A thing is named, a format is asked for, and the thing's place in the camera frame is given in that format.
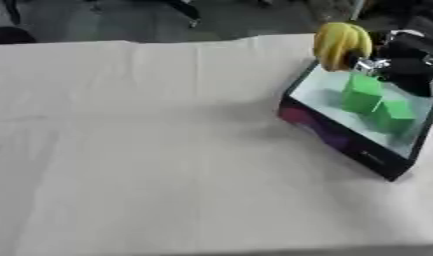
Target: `robotic arm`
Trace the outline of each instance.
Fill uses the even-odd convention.
[[[315,36],[314,55],[327,71],[354,70],[433,98],[433,39],[422,35],[327,23]]]

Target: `cardboard box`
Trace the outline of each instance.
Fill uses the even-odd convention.
[[[385,83],[385,98],[404,98],[417,118],[403,134],[383,133],[366,118],[342,110],[341,93],[349,77],[349,72],[330,73],[312,63],[285,91],[278,115],[307,126],[326,144],[394,181],[417,160],[433,124],[433,101]]]

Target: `yellow banana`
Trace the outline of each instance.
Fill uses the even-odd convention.
[[[351,50],[363,57],[372,52],[372,41],[363,28],[348,23],[331,22],[323,25],[314,37],[314,56],[327,71],[347,70],[344,56]]]

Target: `table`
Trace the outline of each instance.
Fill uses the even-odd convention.
[[[433,129],[388,183],[275,116],[312,38],[0,46],[0,255],[433,255]]]

